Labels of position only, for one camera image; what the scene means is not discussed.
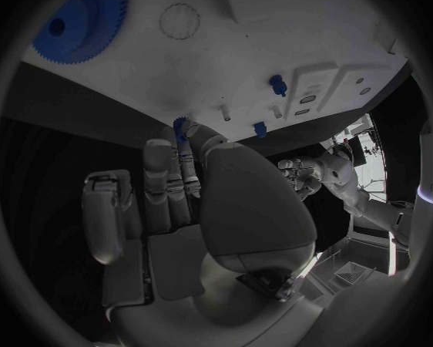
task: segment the vent grille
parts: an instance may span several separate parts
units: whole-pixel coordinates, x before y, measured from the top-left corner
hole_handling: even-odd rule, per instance
[[[352,285],[363,275],[367,268],[355,264],[354,262],[348,262],[345,266],[335,272],[335,275]]]

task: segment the light strip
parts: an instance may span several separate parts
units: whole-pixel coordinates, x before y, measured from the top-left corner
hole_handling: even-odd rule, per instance
[[[423,200],[425,200],[426,202],[433,204],[433,199],[430,199],[429,197],[427,197],[426,195],[424,195],[424,194],[421,192],[421,186],[420,186],[420,185],[419,185],[419,187],[417,188],[417,195],[418,195],[420,198],[422,198]]]
[[[388,263],[388,276],[396,274],[396,244],[393,243],[394,236],[389,231],[388,238],[390,240],[390,261]]]
[[[310,263],[307,265],[307,267],[300,273],[300,275],[298,275],[298,278],[301,277],[305,277],[308,275],[308,272],[310,272],[310,270],[313,268],[313,266],[315,266],[317,260],[319,260],[319,257],[322,255],[322,252],[319,252],[318,254],[316,254],[316,256],[313,256],[313,258],[311,259]]]

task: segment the white cylinder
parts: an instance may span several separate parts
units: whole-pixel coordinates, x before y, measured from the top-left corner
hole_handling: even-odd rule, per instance
[[[282,117],[282,113],[280,112],[279,106],[273,106],[273,113],[276,118]]]
[[[228,108],[228,106],[226,104],[222,105],[220,109],[221,109],[221,113],[223,114],[224,120],[231,121],[230,109]]]

